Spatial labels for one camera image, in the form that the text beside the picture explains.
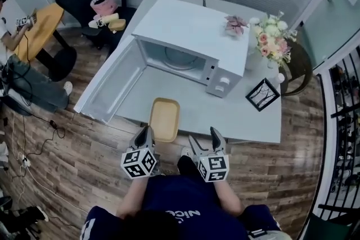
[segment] person's hand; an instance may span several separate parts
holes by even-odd
[[[33,26],[32,26],[32,24],[30,24],[30,23],[26,23],[24,26],[23,26],[23,28],[25,29],[25,30],[30,30],[30,28],[32,28]]]

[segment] jeans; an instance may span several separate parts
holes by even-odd
[[[9,71],[13,74],[10,88],[49,112],[55,112],[57,108],[65,109],[69,103],[65,89],[29,65],[16,55],[10,56],[7,61]]]

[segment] glass wall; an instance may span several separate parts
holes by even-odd
[[[360,0],[323,0],[302,29],[313,68],[330,58],[360,29]]]

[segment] black picture frame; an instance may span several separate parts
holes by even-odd
[[[266,95],[264,98],[262,98],[259,102],[254,102],[253,98],[258,96],[261,91],[265,92]],[[270,100],[267,101],[265,104],[263,104],[263,101],[265,101],[267,98],[270,97]],[[276,99],[280,97],[280,93],[275,89],[275,87],[270,83],[270,81],[267,78],[264,78],[260,81],[260,83],[250,91],[248,95],[246,95],[246,99],[249,100],[249,102],[260,112],[264,110],[266,107],[268,107],[272,102],[274,102]]]

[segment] open microwave door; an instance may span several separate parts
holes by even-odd
[[[134,36],[126,37],[86,87],[74,110],[108,123],[145,68]]]

